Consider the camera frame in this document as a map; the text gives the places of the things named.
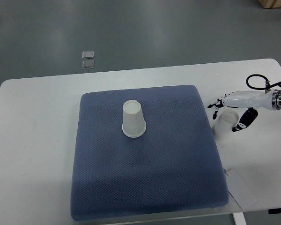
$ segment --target upside-down cup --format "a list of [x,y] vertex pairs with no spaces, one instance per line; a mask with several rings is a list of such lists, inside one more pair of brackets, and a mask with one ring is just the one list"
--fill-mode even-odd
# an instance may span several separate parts
[[132,138],[140,137],[146,131],[141,105],[136,100],[129,100],[123,104],[122,130],[127,137]]
[[233,138],[232,128],[237,125],[239,116],[237,112],[226,109],[212,127],[214,139],[219,143],[228,143]]

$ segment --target wooden box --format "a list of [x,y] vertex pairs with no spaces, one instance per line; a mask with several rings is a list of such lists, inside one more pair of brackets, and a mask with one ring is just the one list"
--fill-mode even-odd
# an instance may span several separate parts
[[281,8],[281,0],[258,0],[263,8]]

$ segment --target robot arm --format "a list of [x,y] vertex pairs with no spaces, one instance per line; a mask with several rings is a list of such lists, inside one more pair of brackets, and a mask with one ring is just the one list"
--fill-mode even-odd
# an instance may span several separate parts
[[[265,88],[254,88],[249,85],[248,80],[252,76],[261,76],[266,79]],[[266,90],[261,91],[235,91],[230,94],[225,94],[221,98],[218,98],[208,108],[214,107],[213,119],[217,117],[217,113],[220,108],[226,106],[231,108],[248,108],[248,110],[242,115],[239,123],[232,129],[233,132],[242,130],[250,126],[253,121],[257,118],[258,112],[256,109],[264,107],[268,110],[280,110],[281,109],[281,90],[270,90],[271,87],[279,85],[281,82],[269,85],[269,81],[262,75],[251,75],[247,78],[247,85],[255,90]]]

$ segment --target textured fabric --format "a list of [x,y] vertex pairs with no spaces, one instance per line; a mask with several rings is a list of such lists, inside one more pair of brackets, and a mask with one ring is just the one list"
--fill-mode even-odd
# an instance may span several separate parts
[[[137,100],[146,132],[122,132],[122,106]],[[192,85],[84,94],[77,131],[74,220],[217,207],[228,203],[220,157]]]

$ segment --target gray floor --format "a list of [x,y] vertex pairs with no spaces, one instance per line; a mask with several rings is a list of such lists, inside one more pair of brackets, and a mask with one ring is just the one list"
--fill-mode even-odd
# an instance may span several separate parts
[[[84,50],[95,51],[94,69],[82,70]],[[15,78],[263,58],[281,65],[281,8],[263,9],[257,0],[0,0],[0,85]],[[267,211],[245,218],[248,225],[281,225],[281,214]],[[234,223],[222,215],[167,224]]]

